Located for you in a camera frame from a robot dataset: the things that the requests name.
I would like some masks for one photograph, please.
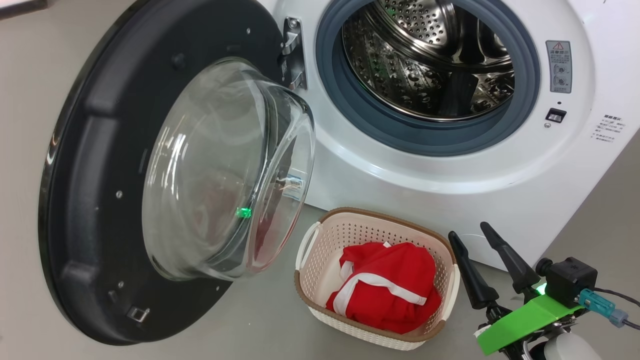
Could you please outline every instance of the warning label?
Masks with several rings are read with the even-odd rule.
[[[551,92],[570,94],[573,74],[569,41],[547,41],[547,54],[551,73]]]
[[[613,143],[624,132],[627,125],[620,117],[604,115],[602,120],[596,123],[591,132],[591,139],[597,142]]]

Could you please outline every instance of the black cable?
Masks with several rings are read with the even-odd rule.
[[[636,324],[636,323],[632,323],[629,320],[622,320],[622,323],[625,324],[628,327],[632,327],[635,330],[640,330],[640,325]]]
[[[640,306],[640,301],[638,301],[638,300],[636,300],[636,299],[634,299],[634,298],[632,298],[630,296],[626,296],[625,294],[621,294],[621,293],[618,293],[616,291],[613,291],[613,290],[607,290],[607,289],[601,289],[601,288],[593,288],[593,291],[597,291],[599,293],[607,293],[607,294],[615,295],[617,297],[621,297],[621,298],[625,299],[626,301],[632,302],[635,305]]]

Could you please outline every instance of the washing machine door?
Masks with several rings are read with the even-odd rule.
[[[283,47],[254,0],[140,0],[104,36],[40,193],[45,277],[80,331],[167,338],[278,255],[315,142],[310,109],[282,86]]]

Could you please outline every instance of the door hinge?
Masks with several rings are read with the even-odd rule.
[[[307,72],[305,66],[305,52],[302,42],[302,22],[300,19],[288,17],[284,20],[282,44],[282,76],[291,73],[289,89],[307,89]]]

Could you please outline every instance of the green light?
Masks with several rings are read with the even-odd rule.
[[[544,294],[545,294],[545,289],[546,289],[546,288],[547,288],[547,283],[545,282],[544,284],[542,284],[542,285],[538,286],[538,287],[536,288],[536,290],[538,291],[538,293],[539,293],[540,295],[544,295]]]
[[[251,209],[250,208],[237,208],[236,216],[239,218],[250,218],[251,217]]]

